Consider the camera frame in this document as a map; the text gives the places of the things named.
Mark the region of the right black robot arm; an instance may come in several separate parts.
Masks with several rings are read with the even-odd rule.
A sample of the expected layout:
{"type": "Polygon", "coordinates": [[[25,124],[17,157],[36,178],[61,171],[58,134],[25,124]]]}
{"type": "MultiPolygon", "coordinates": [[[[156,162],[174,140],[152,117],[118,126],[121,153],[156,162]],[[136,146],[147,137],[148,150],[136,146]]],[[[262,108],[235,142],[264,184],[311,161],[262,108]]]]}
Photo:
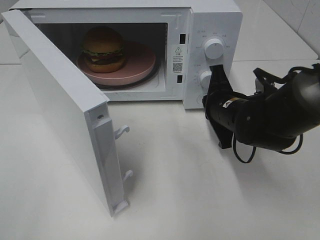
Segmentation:
{"type": "Polygon", "coordinates": [[[320,124],[320,65],[296,66],[283,78],[261,68],[253,73],[263,90],[247,96],[233,91],[223,65],[210,66],[202,103],[222,149],[232,139],[273,151],[290,147],[296,137],[320,124]]]}

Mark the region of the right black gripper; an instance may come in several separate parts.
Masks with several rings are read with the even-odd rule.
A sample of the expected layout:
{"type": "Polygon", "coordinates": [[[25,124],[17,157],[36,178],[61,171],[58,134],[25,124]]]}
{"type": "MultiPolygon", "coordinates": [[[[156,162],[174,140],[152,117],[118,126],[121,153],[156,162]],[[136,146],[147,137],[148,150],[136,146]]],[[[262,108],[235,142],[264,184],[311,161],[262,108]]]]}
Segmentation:
{"type": "Polygon", "coordinates": [[[247,96],[232,91],[222,64],[211,65],[207,95],[203,98],[205,116],[209,120],[221,149],[232,147],[233,132],[247,128],[247,96]]]}

